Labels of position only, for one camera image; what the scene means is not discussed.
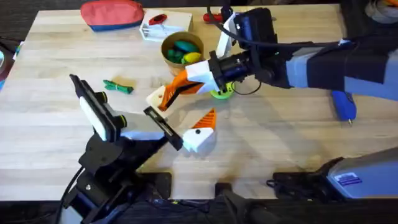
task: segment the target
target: black cable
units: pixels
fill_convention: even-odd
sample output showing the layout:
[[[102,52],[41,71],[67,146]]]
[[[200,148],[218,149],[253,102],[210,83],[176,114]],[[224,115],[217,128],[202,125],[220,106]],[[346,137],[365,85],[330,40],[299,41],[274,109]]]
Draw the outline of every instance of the black cable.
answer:
[[[81,174],[81,172],[83,171],[83,167],[80,167],[79,170],[76,172],[76,174],[72,177],[72,179],[70,180],[68,186],[66,187],[65,191],[62,194],[61,200],[60,200],[60,204],[57,208],[57,211],[55,213],[55,219],[54,219],[54,224],[58,224],[61,218],[61,212],[62,212],[62,204],[63,201],[65,200],[65,197],[67,196],[67,194],[69,193],[70,189],[72,188],[73,183],[77,180],[77,178],[79,177],[79,175]]]
[[[203,214],[208,214],[209,211],[210,211],[210,201],[209,200],[206,203],[199,204],[199,206],[189,205],[189,204],[186,204],[186,203],[183,203],[183,202],[189,202],[189,201],[182,200],[181,203],[179,203],[178,205],[185,206],[185,207],[190,207],[190,208],[195,208],[199,212],[202,212]]]
[[[249,92],[249,93],[240,93],[240,92],[236,91],[235,88],[234,88],[235,82],[236,82],[236,81],[233,81],[233,82],[232,82],[232,87],[231,87],[232,90],[233,90],[235,93],[237,93],[237,94],[239,94],[239,95],[243,95],[243,96],[247,96],[247,95],[251,95],[251,94],[257,93],[257,91],[259,91],[260,88],[261,88],[261,86],[262,86],[262,83],[259,81],[259,86],[258,86],[255,90],[253,90],[253,91],[251,91],[251,92]]]
[[[327,43],[312,43],[312,44],[281,44],[281,43],[267,43],[267,42],[258,42],[258,41],[252,41],[252,40],[247,40],[245,38],[242,38],[227,29],[223,27],[220,23],[216,21],[214,18],[213,14],[211,13],[211,0],[208,0],[208,5],[207,5],[207,13],[209,14],[210,17],[210,24],[213,24],[219,28],[222,32],[224,32],[226,35],[234,38],[237,41],[244,42],[247,44],[252,44],[252,45],[257,45],[261,47],[296,47],[296,48],[301,48],[301,47],[327,47],[331,44],[337,44],[338,42],[327,42]]]
[[[279,181],[276,180],[267,180],[266,182],[267,186],[274,189],[277,192],[280,192],[280,188],[283,187],[284,188],[284,193],[286,192],[293,192],[294,194],[290,194],[290,196],[297,196],[297,195],[304,195],[304,196],[309,196],[308,192],[305,191],[305,189],[301,188],[301,187],[296,187],[294,185],[287,185],[287,184],[283,184],[280,183]]]
[[[204,205],[204,204],[208,204],[210,201],[209,200],[205,200],[204,202],[197,202],[195,200],[182,200],[183,202],[188,202],[188,203],[194,203],[197,205]]]
[[[173,210],[173,209],[168,209],[168,208],[160,208],[160,207],[158,207],[158,206],[156,206],[153,203],[150,203],[148,201],[145,201],[145,202],[148,203],[153,208],[156,208],[156,209],[162,210],[162,211],[166,211],[166,212],[183,213],[183,212],[188,212],[188,211],[192,211],[192,210],[198,210],[199,212],[206,213],[206,212],[203,212],[202,210],[200,210],[199,209],[200,207],[194,207],[194,206],[190,207],[190,206],[186,206],[186,205],[177,204],[177,205],[180,205],[180,206],[183,206],[183,207],[190,207],[190,208],[185,209],[185,210]]]

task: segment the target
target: green toy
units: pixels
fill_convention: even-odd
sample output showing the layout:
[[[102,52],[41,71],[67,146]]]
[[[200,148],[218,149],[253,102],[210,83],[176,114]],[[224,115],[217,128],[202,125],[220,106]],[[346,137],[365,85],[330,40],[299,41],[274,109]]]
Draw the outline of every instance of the green toy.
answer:
[[[117,90],[117,91],[120,91],[125,94],[130,94],[134,90],[134,88],[131,86],[119,85],[119,84],[109,81],[109,80],[103,80],[103,82],[105,83],[105,85],[106,85],[105,88],[107,90]]]
[[[167,60],[173,63],[181,63],[181,59],[184,57],[184,53],[179,50],[169,49],[167,51]]]
[[[195,44],[183,40],[174,42],[174,46],[186,53],[199,52],[199,48]]]
[[[221,91],[211,90],[210,94],[216,99],[226,100],[226,99],[228,99],[229,97],[231,97],[233,95],[233,93],[234,93],[233,88],[234,87],[235,87],[234,84],[227,83],[226,84],[226,92],[225,93],[223,93]]]

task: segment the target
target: red object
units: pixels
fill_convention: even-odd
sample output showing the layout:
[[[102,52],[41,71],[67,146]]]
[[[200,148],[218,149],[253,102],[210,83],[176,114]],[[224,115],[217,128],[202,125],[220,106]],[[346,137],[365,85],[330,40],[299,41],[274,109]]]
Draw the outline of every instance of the red object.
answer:
[[[135,24],[144,18],[141,4],[128,0],[87,2],[81,6],[80,13],[89,26]]]
[[[149,25],[151,26],[151,25],[161,24],[161,23],[163,23],[166,19],[167,19],[166,14],[157,15],[157,16],[153,17],[152,19],[150,19]]]
[[[217,22],[223,22],[223,16],[221,15],[221,13],[219,14],[213,14],[214,18],[216,19]],[[210,16],[208,13],[203,15],[203,20],[206,23],[209,23],[211,21]]]

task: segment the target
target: red pouch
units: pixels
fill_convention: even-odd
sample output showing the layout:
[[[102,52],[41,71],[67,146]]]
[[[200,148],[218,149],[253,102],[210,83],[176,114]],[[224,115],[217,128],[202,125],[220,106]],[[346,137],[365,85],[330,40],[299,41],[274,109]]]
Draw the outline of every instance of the red pouch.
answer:
[[[87,2],[80,14],[95,32],[139,26],[144,18],[141,4],[130,0]]]

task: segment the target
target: yellow ball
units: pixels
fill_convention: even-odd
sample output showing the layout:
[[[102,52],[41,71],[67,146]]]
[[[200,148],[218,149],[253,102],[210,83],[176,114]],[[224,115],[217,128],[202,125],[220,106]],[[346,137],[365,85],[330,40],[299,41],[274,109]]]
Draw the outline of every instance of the yellow ball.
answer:
[[[183,64],[196,63],[196,62],[199,62],[200,59],[201,59],[201,53],[197,53],[197,52],[187,53],[184,55],[184,57],[182,59],[182,63]]]

